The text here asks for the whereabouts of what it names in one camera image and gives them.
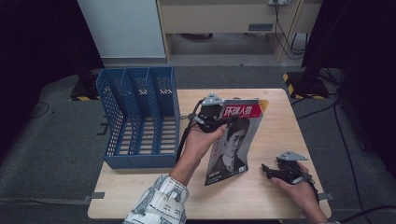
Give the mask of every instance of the magazine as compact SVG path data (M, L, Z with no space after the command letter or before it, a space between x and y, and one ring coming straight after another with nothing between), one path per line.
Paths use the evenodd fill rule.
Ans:
M248 150L267 106L268 101L259 99L224 101L220 117L239 114L239 119L213 143L206 172L206 186L248 170Z

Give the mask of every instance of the sleeve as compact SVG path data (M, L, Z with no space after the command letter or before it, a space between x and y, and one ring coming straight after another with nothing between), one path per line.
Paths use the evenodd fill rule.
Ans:
M187 187L174 178L161 175L154 186L143 193L123 224L184 224L187 219L184 202L189 194Z

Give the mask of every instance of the man on magazine cover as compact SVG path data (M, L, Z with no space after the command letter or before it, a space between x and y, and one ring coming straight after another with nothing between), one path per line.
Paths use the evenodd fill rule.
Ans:
M236 123L231 124L227 132L227 138L223 143L223 154L218 157L209 172L211 179L220 181L248 169L247 165L238 158L237 153L245 139L249 125L250 120L247 118L241 118Z

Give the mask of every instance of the white cabinet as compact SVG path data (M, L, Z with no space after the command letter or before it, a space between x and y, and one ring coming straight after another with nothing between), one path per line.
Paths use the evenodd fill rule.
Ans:
M165 58L156 0L78 0L102 58Z

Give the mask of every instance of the hand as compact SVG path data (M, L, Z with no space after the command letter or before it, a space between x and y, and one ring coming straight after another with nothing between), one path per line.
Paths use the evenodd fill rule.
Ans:
M302 171L308 174L308 169L299 162L298 164ZM328 219L320 209L315 193L307 182L301 181L296 185L290 185L279 178L273 177L271 180L289 194L297 206L302 209L309 223L327 222Z
M187 186L202 157L213 142L223 136L225 129L226 125L223 125L213 133L204 133L194 122L187 136L183 154L169 176Z

